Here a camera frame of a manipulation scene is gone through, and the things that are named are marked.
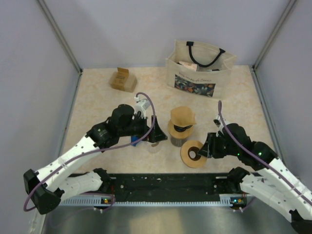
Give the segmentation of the brown paper coffee filter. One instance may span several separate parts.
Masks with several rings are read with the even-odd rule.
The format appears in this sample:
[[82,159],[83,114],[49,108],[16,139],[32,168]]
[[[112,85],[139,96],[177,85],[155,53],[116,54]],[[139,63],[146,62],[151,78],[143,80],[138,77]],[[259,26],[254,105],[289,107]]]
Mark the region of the brown paper coffee filter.
[[173,108],[170,112],[171,122],[173,125],[179,127],[186,127],[189,125],[195,125],[195,113],[188,106],[179,106]]

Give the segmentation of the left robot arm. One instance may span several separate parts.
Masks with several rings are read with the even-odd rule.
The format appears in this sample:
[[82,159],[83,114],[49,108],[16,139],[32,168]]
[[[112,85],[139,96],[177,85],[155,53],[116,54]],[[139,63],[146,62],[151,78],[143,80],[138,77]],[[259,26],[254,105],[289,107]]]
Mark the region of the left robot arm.
[[72,173],[92,158],[108,150],[118,149],[121,137],[136,136],[140,141],[157,144],[167,140],[166,134],[152,115],[152,126],[147,125],[143,111],[121,104],[106,121],[94,125],[69,151],[47,166],[23,175],[24,186],[35,209],[45,215],[61,202],[87,192],[111,194],[112,180],[106,170],[94,169],[82,175]]

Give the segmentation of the blue glass dripper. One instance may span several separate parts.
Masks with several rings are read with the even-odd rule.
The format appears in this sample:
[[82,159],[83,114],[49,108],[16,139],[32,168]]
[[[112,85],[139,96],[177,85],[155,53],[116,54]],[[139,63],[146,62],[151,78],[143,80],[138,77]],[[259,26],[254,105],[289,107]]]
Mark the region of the blue glass dripper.
[[193,125],[188,125],[188,126],[185,126],[185,127],[174,125],[174,130],[179,132],[179,133],[182,133],[182,132],[187,131],[188,129],[191,129],[192,127],[193,127]]
[[131,136],[131,145],[136,147],[136,145],[141,142],[139,136]]

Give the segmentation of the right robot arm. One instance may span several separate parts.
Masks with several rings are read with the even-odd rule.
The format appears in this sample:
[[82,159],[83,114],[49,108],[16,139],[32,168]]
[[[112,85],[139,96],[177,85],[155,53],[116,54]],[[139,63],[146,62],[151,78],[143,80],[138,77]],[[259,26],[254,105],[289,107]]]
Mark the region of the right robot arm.
[[236,167],[229,171],[228,188],[250,194],[279,212],[298,234],[312,232],[312,192],[286,167],[266,143],[251,141],[236,123],[214,120],[216,133],[208,133],[198,155],[206,158],[235,156],[261,175]]

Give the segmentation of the wooden ring stand front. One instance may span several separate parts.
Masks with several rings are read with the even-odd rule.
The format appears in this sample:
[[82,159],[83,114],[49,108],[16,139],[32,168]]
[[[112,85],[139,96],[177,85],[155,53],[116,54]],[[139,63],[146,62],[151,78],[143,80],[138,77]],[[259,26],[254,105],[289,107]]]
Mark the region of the wooden ring stand front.
[[207,162],[207,158],[197,155],[202,146],[203,144],[198,140],[186,141],[180,149],[180,156],[183,163],[190,168],[203,167]]

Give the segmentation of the wooden dripper ring stand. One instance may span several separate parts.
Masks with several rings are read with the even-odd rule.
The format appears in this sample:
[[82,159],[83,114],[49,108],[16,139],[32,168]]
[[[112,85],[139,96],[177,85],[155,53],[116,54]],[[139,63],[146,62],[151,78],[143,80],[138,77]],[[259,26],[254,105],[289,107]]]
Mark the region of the wooden dripper ring stand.
[[191,134],[193,133],[194,127],[191,126],[190,128],[186,129],[183,132],[178,132],[175,128],[174,125],[172,123],[172,121],[170,120],[168,122],[168,132],[170,134],[170,136],[172,136],[173,138],[176,139],[185,139],[188,138],[189,136],[191,136]]

